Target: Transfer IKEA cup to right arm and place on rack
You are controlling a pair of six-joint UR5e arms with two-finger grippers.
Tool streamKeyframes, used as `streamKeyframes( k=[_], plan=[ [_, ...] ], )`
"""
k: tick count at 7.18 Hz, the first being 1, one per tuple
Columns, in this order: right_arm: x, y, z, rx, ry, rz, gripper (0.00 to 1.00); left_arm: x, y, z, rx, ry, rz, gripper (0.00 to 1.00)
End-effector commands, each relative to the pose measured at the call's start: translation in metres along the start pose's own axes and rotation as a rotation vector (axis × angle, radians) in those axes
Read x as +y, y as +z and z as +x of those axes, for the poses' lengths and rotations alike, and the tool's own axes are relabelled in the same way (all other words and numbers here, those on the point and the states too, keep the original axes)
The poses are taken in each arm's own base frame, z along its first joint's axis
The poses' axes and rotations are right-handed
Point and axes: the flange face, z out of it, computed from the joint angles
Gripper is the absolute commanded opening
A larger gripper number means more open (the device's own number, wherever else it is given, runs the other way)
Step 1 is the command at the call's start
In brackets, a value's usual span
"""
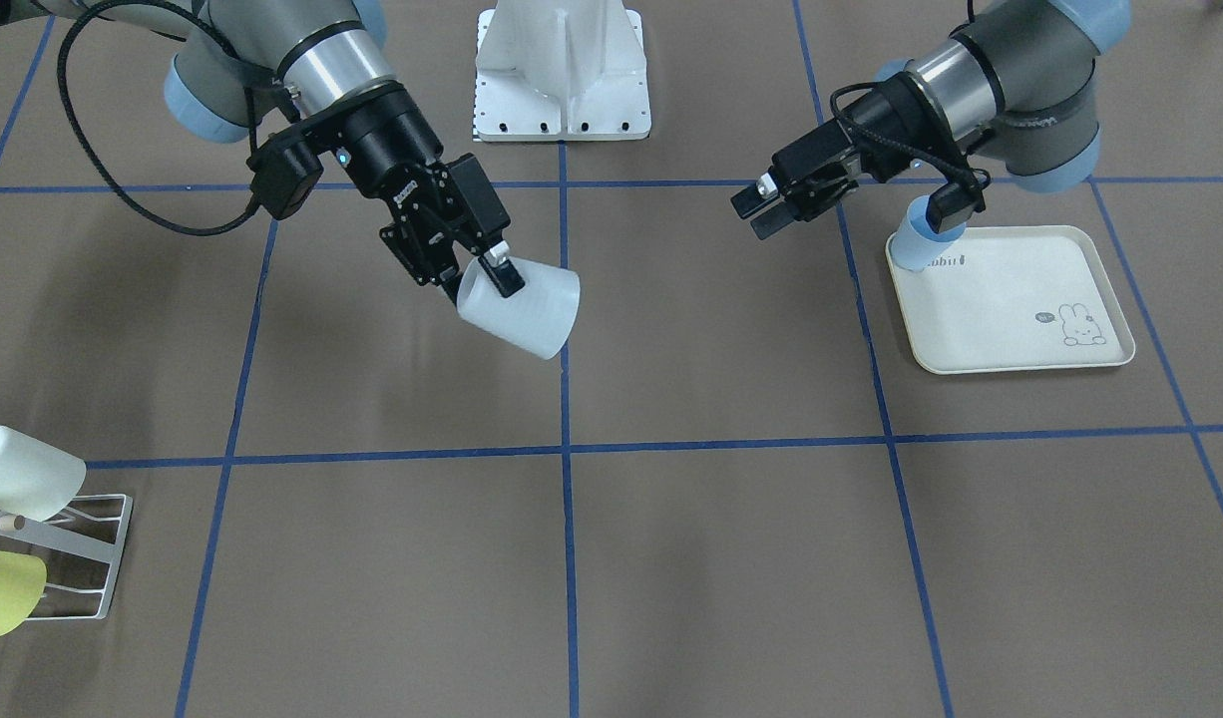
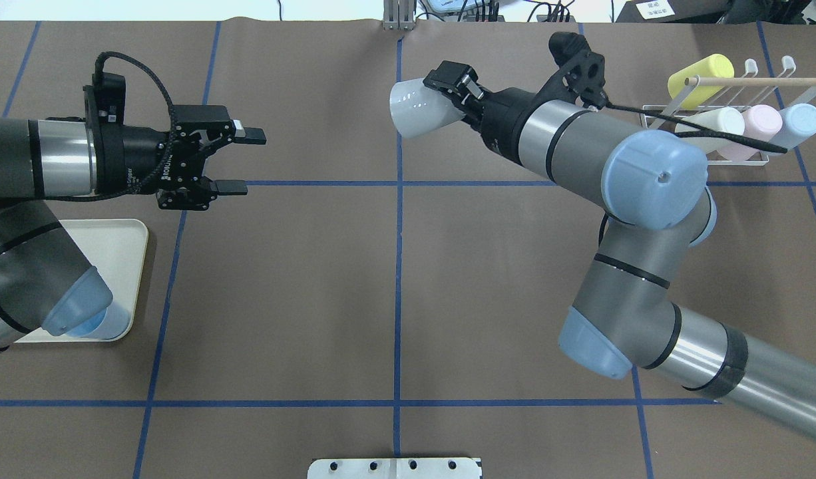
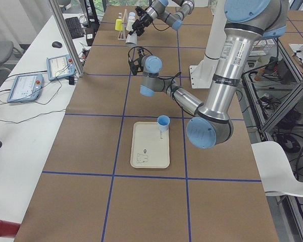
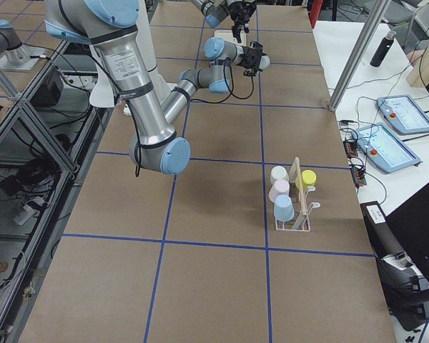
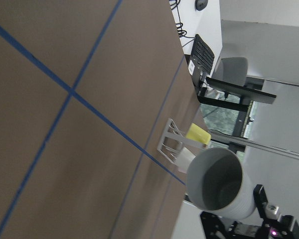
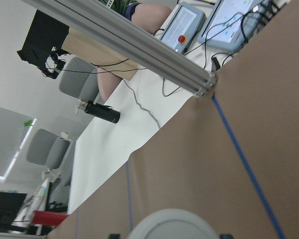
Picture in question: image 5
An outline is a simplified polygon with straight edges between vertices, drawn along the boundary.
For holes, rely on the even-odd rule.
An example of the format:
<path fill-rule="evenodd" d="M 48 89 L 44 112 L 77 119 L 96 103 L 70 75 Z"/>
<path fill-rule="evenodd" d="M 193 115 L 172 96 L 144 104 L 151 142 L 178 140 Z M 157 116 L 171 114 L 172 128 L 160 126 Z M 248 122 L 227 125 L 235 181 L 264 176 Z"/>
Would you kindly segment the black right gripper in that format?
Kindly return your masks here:
<path fill-rule="evenodd" d="M 299 224 L 294 216 L 283 215 L 277 205 L 268 204 L 264 186 L 253 190 L 255 205 L 263 222 L 260 226 L 234 222 L 228 233 L 221 220 L 212 213 L 200 214 L 206 239 L 299 239 Z"/>

